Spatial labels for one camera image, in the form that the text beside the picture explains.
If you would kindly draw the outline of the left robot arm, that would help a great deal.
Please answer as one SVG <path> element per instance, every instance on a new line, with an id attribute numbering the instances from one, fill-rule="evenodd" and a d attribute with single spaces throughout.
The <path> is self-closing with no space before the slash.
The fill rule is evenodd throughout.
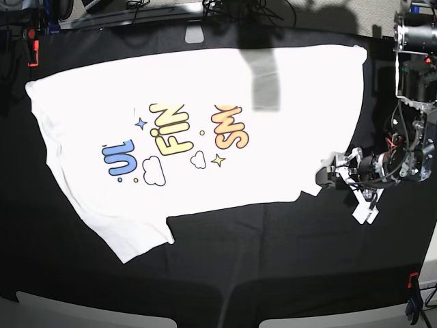
<path id="1" fill-rule="evenodd" d="M 401 1 L 394 23 L 397 104 L 385 131 L 387 150 L 337 154 L 315 177 L 323 188 L 351 188 L 369 211 L 384 189 L 427 180 L 436 152 L 436 2 Z"/>

